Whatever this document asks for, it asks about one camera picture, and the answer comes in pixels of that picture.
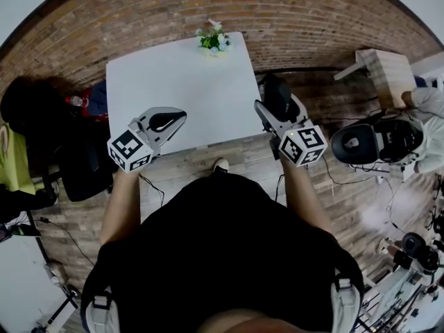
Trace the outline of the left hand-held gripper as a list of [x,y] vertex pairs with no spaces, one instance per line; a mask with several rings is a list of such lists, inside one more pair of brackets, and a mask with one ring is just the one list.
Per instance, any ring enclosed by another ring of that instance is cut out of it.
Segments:
[[132,173],[150,164],[160,148],[183,126],[187,113],[172,107],[154,107],[108,141],[108,154],[124,172]]

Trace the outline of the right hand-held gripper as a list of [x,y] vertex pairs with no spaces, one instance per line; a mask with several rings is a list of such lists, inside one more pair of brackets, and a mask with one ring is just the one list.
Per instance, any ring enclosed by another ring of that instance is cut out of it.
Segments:
[[295,94],[289,103],[289,121],[278,120],[259,100],[254,109],[265,131],[278,132],[270,140],[276,160],[286,158],[294,166],[304,167],[317,162],[327,149],[320,127],[308,119],[306,107]]

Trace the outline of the person's right forearm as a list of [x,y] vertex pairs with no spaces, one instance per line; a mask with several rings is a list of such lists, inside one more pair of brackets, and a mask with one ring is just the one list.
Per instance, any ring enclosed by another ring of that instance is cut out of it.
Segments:
[[296,167],[288,159],[281,157],[284,173],[287,208],[315,228],[333,234],[332,224],[316,190],[311,177],[304,167]]

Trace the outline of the person's left forearm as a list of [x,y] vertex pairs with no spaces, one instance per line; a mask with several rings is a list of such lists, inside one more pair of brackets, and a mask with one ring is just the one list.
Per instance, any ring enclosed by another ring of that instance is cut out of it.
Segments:
[[141,225],[139,173],[117,171],[103,215],[100,244],[130,236]]

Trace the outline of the red box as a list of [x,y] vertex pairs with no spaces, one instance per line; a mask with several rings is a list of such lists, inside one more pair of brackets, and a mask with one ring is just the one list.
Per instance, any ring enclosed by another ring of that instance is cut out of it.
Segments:
[[[81,94],[81,96],[82,96],[82,97],[87,97],[87,98],[89,99],[90,94],[91,94],[91,92],[92,92],[92,87],[90,87],[90,88],[84,90],[83,93]],[[105,114],[105,115],[102,115],[102,116],[98,116],[98,117],[97,117],[97,116],[92,116],[92,115],[90,115],[89,112],[87,111],[87,107],[86,107],[86,108],[83,108],[83,110],[82,110],[82,115],[83,115],[84,117],[94,118],[94,119],[99,120],[99,121],[103,121],[103,120],[106,120],[106,119],[108,118],[108,113]]]

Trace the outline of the artificial flowers in white pot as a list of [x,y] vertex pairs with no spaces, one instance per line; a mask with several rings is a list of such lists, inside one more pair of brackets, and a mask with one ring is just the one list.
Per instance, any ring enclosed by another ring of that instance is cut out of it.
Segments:
[[207,20],[210,27],[207,30],[196,30],[196,41],[199,51],[208,58],[222,58],[232,48],[232,41],[228,34],[224,33],[221,22],[213,19]]

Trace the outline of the black office chair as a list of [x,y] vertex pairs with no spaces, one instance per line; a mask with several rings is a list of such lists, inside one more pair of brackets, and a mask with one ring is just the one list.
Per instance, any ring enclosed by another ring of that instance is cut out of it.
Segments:
[[117,167],[108,155],[109,127],[73,114],[50,83],[17,77],[0,100],[0,115],[24,136],[45,189],[61,180],[72,202],[112,191]]

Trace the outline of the person's black shirt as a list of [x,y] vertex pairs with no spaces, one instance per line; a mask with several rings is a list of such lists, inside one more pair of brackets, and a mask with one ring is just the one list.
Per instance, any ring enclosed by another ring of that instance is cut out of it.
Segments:
[[197,333],[229,311],[306,332],[350,333],[364,295],[355,259],[254,181],[212,174],[130,236],[103,245],[82,294],[87,333]]

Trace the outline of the yellow-green tablecloth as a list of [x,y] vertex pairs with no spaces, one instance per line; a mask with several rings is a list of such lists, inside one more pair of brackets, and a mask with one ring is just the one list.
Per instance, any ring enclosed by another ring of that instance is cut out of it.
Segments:
[[0,126],[0,184],[8,191],[36,192],[28,169],[25,137],[7,123]]

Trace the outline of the black laptop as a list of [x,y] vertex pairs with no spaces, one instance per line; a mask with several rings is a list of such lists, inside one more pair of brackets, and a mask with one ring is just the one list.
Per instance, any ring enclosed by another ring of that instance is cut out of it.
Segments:
[[41,233],[35,226],[24,223],[0,224],[0,243],[12,237],[41,237]]

